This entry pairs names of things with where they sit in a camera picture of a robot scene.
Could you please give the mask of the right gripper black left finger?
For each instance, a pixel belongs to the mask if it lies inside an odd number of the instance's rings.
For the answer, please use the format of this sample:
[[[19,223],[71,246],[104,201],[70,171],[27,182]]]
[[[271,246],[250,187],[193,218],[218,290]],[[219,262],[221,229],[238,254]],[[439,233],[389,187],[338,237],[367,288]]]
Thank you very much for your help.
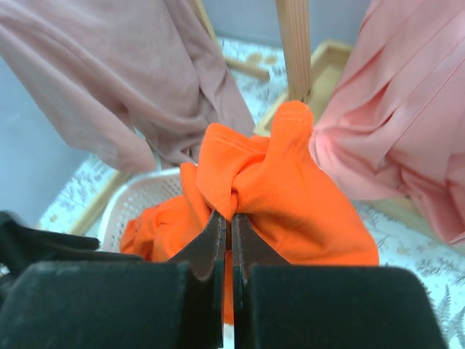
[[[185,272],[178,348],[222,348],[227,223],[213,212],[205,228],[170,262]]]

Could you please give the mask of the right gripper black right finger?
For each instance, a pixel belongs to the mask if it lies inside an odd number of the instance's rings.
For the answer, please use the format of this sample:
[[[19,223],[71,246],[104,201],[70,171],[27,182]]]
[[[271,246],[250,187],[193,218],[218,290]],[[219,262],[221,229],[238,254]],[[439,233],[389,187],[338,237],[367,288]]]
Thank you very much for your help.
[[[235,347],[262,348],[266,331],[260,322],[270,304],[264,291],[267,272],[289,262],[259,236],[245,214],[232,218],[231,238]]]

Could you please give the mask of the orange t-shirt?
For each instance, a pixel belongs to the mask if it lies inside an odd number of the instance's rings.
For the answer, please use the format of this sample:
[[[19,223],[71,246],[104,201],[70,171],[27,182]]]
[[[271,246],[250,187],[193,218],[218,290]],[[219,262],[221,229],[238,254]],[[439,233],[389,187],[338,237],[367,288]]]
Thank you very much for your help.
[[[279,107],[269,137],[210,125],[198,163],[180,167],[181,194],[131,220],[120,250],[167,261],[217,211],[226,219],[246,214],[258,235],[292,264],[377,265],[371,234],[310,155],[312,130],[312,111],[299,101]]]

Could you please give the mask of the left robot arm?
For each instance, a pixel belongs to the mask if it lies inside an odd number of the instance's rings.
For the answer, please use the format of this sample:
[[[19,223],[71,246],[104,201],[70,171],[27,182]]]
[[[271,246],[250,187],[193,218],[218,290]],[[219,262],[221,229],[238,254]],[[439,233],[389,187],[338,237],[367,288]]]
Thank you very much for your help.
[[[1,212],[1,264],[8,273],[1,277],[5,297],[17,277],[30,265],[42,261],[140,261],[133,254],[102,252],[97,238],[36,230],[21,225],[7,211]]]

